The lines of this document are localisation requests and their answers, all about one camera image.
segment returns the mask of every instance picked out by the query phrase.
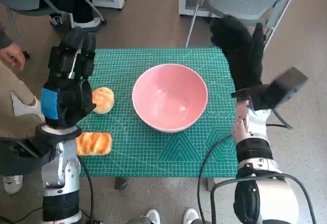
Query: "sneaker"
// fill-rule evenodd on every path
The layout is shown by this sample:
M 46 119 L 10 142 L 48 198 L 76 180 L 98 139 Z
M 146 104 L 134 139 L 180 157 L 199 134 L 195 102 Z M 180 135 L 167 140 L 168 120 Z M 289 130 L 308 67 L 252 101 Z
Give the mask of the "sneaker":
M 3 177 L 5 192 L 9 195 L 20 191 L 22 187 L 22 175 L 12 175 Z
M 160 224 L 159 212 L 156 210 L 149 210 L 145 215 L 152 224 Z
M 92 21 L 87 22 L 87 23 L 76 23 L 74 22 L 74 27 L 81 27 L 83 28 L 84 32 L 92 32 L 92 31 L 97 31 L 100 26 L 102 25 L 101 19 L 96 17 Z
M 195 209 L 188 209 L 184 214 L 183 224 L 191 224 L 196 219 L 199 219 L 198 212 Z
M 50 23 L 53 26 L 60 26 L 63 25 L 62 17 L 61 15 L 50 17 Z
M 18 117 L 25 114 L 35 114 L 42 120 L 42 122 L 45 122 L 44 115 L 41 111 L 41 103 L 36 97 L 34 98 L 35 104 L 33 106 L 29 106 L 22 103 L 22 101 L 13 92 L 11 92 L 12 106 L 14 108 L 15 116 Z

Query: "bread roll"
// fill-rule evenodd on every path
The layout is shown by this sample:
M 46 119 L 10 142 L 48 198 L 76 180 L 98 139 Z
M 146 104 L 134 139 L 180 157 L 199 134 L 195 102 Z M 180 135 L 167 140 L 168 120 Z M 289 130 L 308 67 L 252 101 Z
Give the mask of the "bread roll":
M 111 111 L 114 104 L 113 91 L 108 87 L 100 87 L 93 91 L 92 102 L 97 105 L 94 112 L 105 114 Z
M 112 138 L 109 133 L 83 132 L 77 137 L 77 155 L 94 156 L 110 153 Z

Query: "table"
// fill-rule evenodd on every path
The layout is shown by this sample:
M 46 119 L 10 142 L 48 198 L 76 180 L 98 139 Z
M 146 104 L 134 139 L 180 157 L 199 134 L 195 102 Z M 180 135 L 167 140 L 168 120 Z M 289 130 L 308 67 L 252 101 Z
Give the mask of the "table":
M 137 78 L 163 63 L 186 65 L 198 72 L 208 88 L 208 105 L 201 118 L 179 133 L 162 133 L 145 124 L 135 113 L 131 96 Z M 198 176 L 210 147 L 231 133 L 235 102 L 228 63 L 219 48 L 98 49 L 92 89 L 106 86 L 115 94 L 115 105 L 105 115 L 92 113 L 79 126 L 103 131 L 113 138 L 106 156 L 84 157 L 93 176 Z M 213 153 L 204 177 L 234 177 L 237 160 L 233 140 Z

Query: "wire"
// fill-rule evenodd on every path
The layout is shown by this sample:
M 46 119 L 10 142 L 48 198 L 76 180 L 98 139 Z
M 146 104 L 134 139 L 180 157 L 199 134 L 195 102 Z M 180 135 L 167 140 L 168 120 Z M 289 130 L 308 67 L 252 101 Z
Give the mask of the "wire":
M 90 216 L 86 213 L 86 211 L 85 210 L 82 210 L 81 208 L 80 208 L 80 210 L 82 211 L 82 213 L 90 220 Z
M 93 224 L 93 220 L 94 220 L 94 212 L 93 212 L 93 207 L 94 207 L 94 190 L 93 190 L 93 183 L 92 183 L 92 179 L 90 176 L 90 173 L 88 172 L 88 169 L 84 163 L 84 161 L 81 159 L 80 156 L 77 156 L 78 160 L 80 161 L 81 165 L 84 168 L 84 171 L 86 173 L 87 176 L 87 180 L 88 180 L 88 184 L 90 186 L 90 192 L 91 192 L 91 209 L 90 209 L 90 216 L 89 216 L 89 223 Z
M 23 221 L 23 220 L 25 220 L 27 217 L 29 217 L 32 213 L 34 213 L 35 211 L 37 211 L 37 210 L 41 210 L 42 209 L 42 207 L 40 207 L 40 208 L 37 208 L 37 209 L 34 209 L 34 210 L 32 210 L 31 212 L 29 212 L 26 216 L 24 216 L 23 218 L 21 218 L 21 219 L 19 219 L 19 220 L 14 220 L 13 222 L 21 222 L 21 221 Z
M 283 124 L 267 124 L 266 126 L 275 126 L 275 127 L 282 127 L 282 128 L 287 128 L 287 129 L 293 129 L 293 127 L 291 125 L 289 125 L 280 115 L 276 110 L 273 110 L 274 114 L 277 116 L 277 118 L 283 123 Z M 202 222 L 204 223 L 205 219 L 204 219 L 204 215 L 203 215 L 203 211 L 202 211 L 202 206 L 201 206 L 201 201 L 200 201 L 200 180 L 202 177 L 202 173 L 203 173 L 203 169 L 209 159 L 209 157 L 211 156 L 212 152 L 214 151 L 214 149 L 220 145 L 221 143 L 223 143 L 224 141 L 228 140 L 229 138 L 231 138 L 231 135 L 226 136 L 224 138 L 222 138 L 221 140 L 217 141 L 209 150 L 209 152 L 207 153 L 201 169 L 200 169 L 200 174 L 199 174 L 199 178 L 198 178 L 198 187 L 197 187 L 197 199 L 198 199 L 198 206 L 199 206 L 199 211 L 200 211 L 200 215 L 201 215 L 201 219 Z M 303 183 L 297 179 L 296 177 L 289 175 L 289 174 L 284 174 L 284 173 L 272 173 L 269 175 L 262 175 L 262 176 L 256 176 L 256 177 L 244 177 L 244 178 L 236 178 L 236 179 L 232 179 L 232 180 L 226 180 L 223 182 L 220 182 L 218 184 L 215 184 L 211 190 L 210 193 L 210 202 L 211 202 L 211 213 L 212 213 L 212 224 L 216 224 L 217 220 L 216 220 L 216 204 L 215 204 L 215 191 L 219 188 L 222 187 L 224 185 L 227 184 L 232 184 L 232 183 L 238 183 L 238 182 L 245 182 L 245 181 L 255 181 L 255 180 L 262 180 L 262 179 L 266 179 L 266 178 L 272 178 L 272 177 L 284 177 L 284 178 L 289 178 L 293 181 L 295 181 L 302 189 L 306 200 L 308 202 L 308 206 L 309 206 L 309 210 L 310 210 L 310 215 L 311 215 L 311 219 L 312 219 L 312 223 L 316 224 L 316 217 L 314 214 L 314 210 L 313 210 L 313 206 L 312 206 L 312 202 L 310 199 L 310 196 L 308 194 L 308 191 L 306 190 L 305 186 L 303 185 Z
M 272 109 L 272 112 L 275 114 L 275 116 L 280 120 L 280 122 L 285 126 L 287 129 L 293 129 L 291 125 L 289 125 L 282 117 L 279 115 L 276 109 Z
M 3 217 L 3 216 L 0 216 L 0 220 L 4 221 L 5 223 L 8 223 L 8 224 L 15 224 L 14 222 L 12 222 L 11 220 Z
M 301 187 L 301 190 L 304 193 L 304 195 L 305 195 L 305 197 L 307 199 L 307 202 L 308 202 L 312 223 L 316 224 L 317 221 L 316 221 L 316 217 L 315 217 L 315 214 L 314 214 L 312 202 L 311 202 L 310 196 L 309 196 L 308 191 L 306 190 L 305 186 L 303 185 L 303 183 L 298 178 L 296 178 L 296 177 L 294 177 L 294 176 L 292 176 L 290 174 L 284 174 L 284 173 L 272 173 L 272 174 L 268 174 L 268 175 L 261 175 L 261 176 L 255 176 L 255 177 L 236 178 L 236 179 L 226 180 L 226 181 L 215 184 L 214 187 L 212 188 L 211 192 L 210 192 L 212 223 L 216 224 L 216 222 L 217 222 L 217 220 L 216 220 L 215 191 L 219 187 L 222 187 L 222 186 L 225 186 L 225 185 L 228 185 L 228 184 L 232 184 L 232 183 L 263 180 L 263 179 L 272 178 L 272 177 L 289 178 L 289 179 L 295 181 Z
M 208 161 L 210 155 L 214 151 L 214 149 L 218 145 L 220 145 L 221 143 L 223 143 L 224 141 L 228 140 L 229 138 L 231 138 L 231 135 L 222 138 L 221 140 L 217 141 L 214 145 L 212 145 L 212 147 L 210 148 L 209 152 L 205 156 L 205 159 L 204 159 L 204 161 L 202 163 L 202 166 L 201 166 L 201 169 L 200 169 L 200 174 L 199 174 L 199 178 L 198 178 L 197 198 L 198 198 L 199 211 L 200 211 L 200 215 L 201 215 L 201 219 L 202 219 L 203 223 L 204 223 L 204 220 L 205 219 L 204 219 L 204 215 L 203 215 L 203 211 L 202 211 L 202 206 L 201 206 L 201 201 L 200 201 L 200 180 L 201 180 L 201 177 L 202 177 L 203 169 L 204 169 L 204 166 L 205 166 L 206 162 Z
M 280 127 L 280 128 L 287 128 L 285 125 L 282 124 L 274 124 L 274 123 L 268 123 L 266 124 L 267 127 Z

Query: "human hand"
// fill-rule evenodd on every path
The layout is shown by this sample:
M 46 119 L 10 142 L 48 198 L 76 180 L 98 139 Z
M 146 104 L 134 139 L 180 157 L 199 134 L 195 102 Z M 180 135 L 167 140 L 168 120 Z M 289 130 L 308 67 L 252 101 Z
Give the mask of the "human hand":
M 10 44 L 6 48 L 0 49 L 0 58 L 12 66 L 18 67 L 20 70 L 24 69 L 25 56 L 22 53 L 20 47 L 15 43 Z

